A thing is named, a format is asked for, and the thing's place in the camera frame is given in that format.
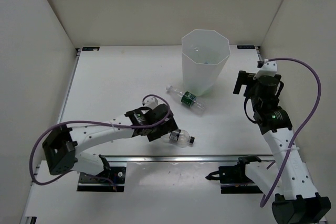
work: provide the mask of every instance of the cable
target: cable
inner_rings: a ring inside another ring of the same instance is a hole
[[[267,170],[270,169],[270,168],[272,167],[273,164],[275,164],[275,161],[272,161],[272,162],[266,167],[266,169],[267,169]]]
[[[114,182],[114,190],[117,191],[117,175],[116,174],[114,175],[113,182]]]
[[[246,183],[236,183],[236,184],[227,184],[227,185],[221,185],[222,187],[238,187],[238,186],[247,186],[249,184],[252,184],[253,182],[246,182]]]
[[[108,181],[112,186],[114,186],[114,189],[115,189],[115,191],[117,191],[117,187],[116,187],[116,183],[115,182],[113,182],[111,179],[109,179],[109,178],[106,178],[106,177],[99,177],[99,176],[95,176],[95,175],[91,175],[91,174],[88,174],[88,173],[84,173],[86,176],[88,176],[88,177],[91,177],[91,178],[95,178],[95,179],[102,179],[102,180],[106,180],[106,181]]]
[[[292,58],[274,58],[274,59],[269,59],[268,61],[280,61],[280,60],[284,60],[284,61],[293,61],[293,62],[297,62],[303,66],[305,66],[306,68],[308,68],[310,70],[310,72],[314,75],[315,79],[316,79],[316,82],[317,82],[317,86],[318,86],[318,92],[317,92],[317,97],[316,97],[316,101],[315,101],[315,104],[312,108],[312,110],[310,111],[309,115],[307,116],[307,118],[304,120],[304,122],[298,127],[298,129],[295,131],[292,139],[290,140],[289,144],[288,144],[288,150],[286,151],[286,155],[285,155],[285,158],[283,159],[283,162],[281,164],[281,167],[279,168],[279,173],[270,189],[270,191],[268,192],[267,195],[263,195],[262,199],[261,199],[261,202],[260,202],[260,207],[264,207],[265,204],[267,203],[267,201],[269,200],[270,196],[272,195],[273,191],[275,190],[280,178],[281,178],[281,175],[282,175],[282,172],[284,171],[285,169],[285,165],[286,165],[286,162],[289,158],[289,154],[291,152],[291,147],[296,139],[296,137],[298,136],[298,134],[300,133],[300,131],[303,129],[303,127],[308,123],[308,121],[311,119],[311,117],[314,115],[318,105],[319,105],[319,102],[320,102],[320,99],[321,99],[321,93],[322,93],[322,85],[321,85],[321,80],[318,76],[318,74],[315,72],[315,70],[309,66],[307,63],[301,61],[301,60],[297,60],[297,59],[292,59]]]
[[[170,109],[170,106],[168,104],[168,102],[166,100],[164,100],[162,97],[156,95],[156,94],[148,94],[146,95],[142,101],[144,101],[144,99],[146,99],[147,97],[156,97],[158,99],[160,99],[161,101],[163,101],[166,105],[167,105],[167,108],[168,108],[168,111],[167,111],[167,114],[163,117],[163,119],[159,120],[158,122],[154,123],[154,124],[151,124],[151,125],[144,125],[144,126],[132,126],[132,125],[119,125],[119,124],[110,124],[110,123],[103,123],[103,122],[96,122],[96,121],[84,121],[84,120],[76,120],[76,121],[67,121],[67,122],[62,122],[62,123],[58,123],[58,124],[55,124],[53,126],[51,126],[49,129],[47,129],[45,132],[42,133],[42,135],[37,139],[37,141],[35,142],[33,148],[31,149],[31,153],[30,153],[30,157],[29,157],[29,174],[30,174],[30,177],[32,178],[32,181],[39,185],[39,186],[45,186],[45,185],[49,185],[51,184],[52,182],[55,182],[56,180],[62,178],[64,175],[66,175],[67,173],[71,172],[71,171],[68,171],[68,172],[65,172],[61,175],[59,175],[58,177],[50,180],[50,181],[47,181],[47,182],[39,182],[37,181],[37,179],[35,178],[34,176],[34,171],[33,171],[33,159],[34,159],[34,154],[36,152],[36,149],[37,149],[37,146],[38,144],[42,141],[42,139],[49,133],[51,132],[52,130],[60,127],[60,126],[63,126],[63,125],[67,125],[67,124],[77,124],[77,123],[85,123],[85,124],[93,124],[93,125],[99,125],[99,126],[106,126],[106,127],[117,127],[117,128],[121,128],[121,129],[148,129],[148,128],[152,128],[152,127],[156,127],[162,123],[165,122],[166,118],[170,115],[171,113],[171,109]]]
[[[247,109],[246,109],[246,106],[247,106],[247,102],[249,100],[249,97],[245,97],[245,100],[244,100],[244,112],[245,112],[245,115],[247,117],[247,119],[249,119],[250,122],[252,123],[257,123],[256,121],[254,121],[253,119],[251,119],[248,114],[247,114]]]

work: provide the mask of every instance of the white table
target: white table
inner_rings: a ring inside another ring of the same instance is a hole
[[[167,99],[179,128],[195,137],[193,147],[177,148],[146,137],[119,140],[93,147],[88,152],[104,155],[243,155],[271,154],[258,126],[250,123],[240,95],[233,89],[238,72],[256,72],[258,54],[254,49],[238,50],[220,73],[212,92],[203,96],[203,116],[193,114],[165,92],[167,84],[183,89],[181,46],[100,47],[82,51],[72,81],[62,121],[107,121],[141,106],[150,93]]]
[[[221,194],[219,182],[204,177],[235,162],[128,162],[123,193],[76,191],[78,174],[48,186],[33,185],[25,216],[35,224],[275,224],[271,203],[259,207],[261,194]],[[47,181],[46,162],[37,179]]]
[[[91,148],[127,165],[125,191],[77,192],[79,175],[70,173],[48,186],[33,185],[24,216],[37,217],[36,224],[276,223],[270,203],[259,207],[261,194],[222,195],[219,182],[204,178],[219,166],[235,165],[237,156],[232,155],[272,159],[259,128],[244,115],[243,94],[233,95],[238,71],[257,71],[257,52],[235,46],[231,51],[213,91],[204,96],[202,117],[165,93],[167,84],[182,88],[181,46],[81,52],[62,121],[106,121],[138,108],[146,94],[154,93],[168,100],[178,126],[195,137],[194,146],[178,148],[135,137]],[[46,162],[37,178],[51,178]]]

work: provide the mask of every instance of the black clamp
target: black clamp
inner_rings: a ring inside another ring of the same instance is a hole
[[[209,173],[207,180],[219,180],[221,184],[250,183],[251,180],[245,175],[245,166],[252,162],[261,162],[258,156],[245,156],[238,158],[235,166],[220,166],[217,171]]]
[[[53,129],[42,143],[51,175],[60,175],[71,171],[77,162],[75,147],[77,142],[70,135],[72,128],[66,125]]]
[[[220,187],[221,194],[261,194],[256,185],[248,185],[253,181],[245,175],[246,165],[252,162],[261,162],[261,159],[258,156],[240,157],[235,166],[220,166],[217,171],[209,173],[205,178],[219,180],[224,184]]]
[[[154,109],[148,107],[140,107],[136,110],[126,112],[125,116],[130,118],[132,126],[145,126],[157,123],[162,120],[168,113],[168,106],[166,104],[160,104]],[[174,114],[170,111],[169,116],[166,120],[153,128],[145,129],[135,129],[132,137],[134,136],[147,136],[148,140],[151,142],[153,140],[159,139],[161,136],[168,134],[172,131],[177,130],[177,124],[174,120]]]
[[[104,170],[96,176],[80,173],[77,191],[124,192],[126,167],[110,166],[105,156],[99,155],[99,157],[103,162]],[[103,178],[110,179],[115,185],[112,186],[109,181]]]

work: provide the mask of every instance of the black label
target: black label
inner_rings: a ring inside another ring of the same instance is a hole
[[[100,47],[83,47],[82,51],[99,51]]]
[[[253,45],[238,45],[237,48],[238,49],[256,49],[256,47]]]
[[[188,107],[191,107],[194,105],[197,97],[194,94],[191,94],[190,92],[185,92],[182,96],[181,102],[187,105]]]
[[[178,139],[179,139],[179,137],[180,137],[180,133],[181,133],[181,130],[172,131],[172,132],[170,133],[169,138],[170,138],[171,140],[178,141]]]

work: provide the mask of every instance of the clear plastic bottle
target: clear plastic bottle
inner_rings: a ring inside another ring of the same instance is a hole
[[[195,138],[190,136],[185,130],[175,130],[170,133],[169,143],[175,144],[178,147],[186,147],[189,143],[193,144]]]
[[[181,103],[189,107],[196,114],[202,115],[205,110],[205,103],[200,98],[191,94],[190,92],[182,92],[171,85],[167,85],[167,92],[174,97],[175,100],[179,100]]]

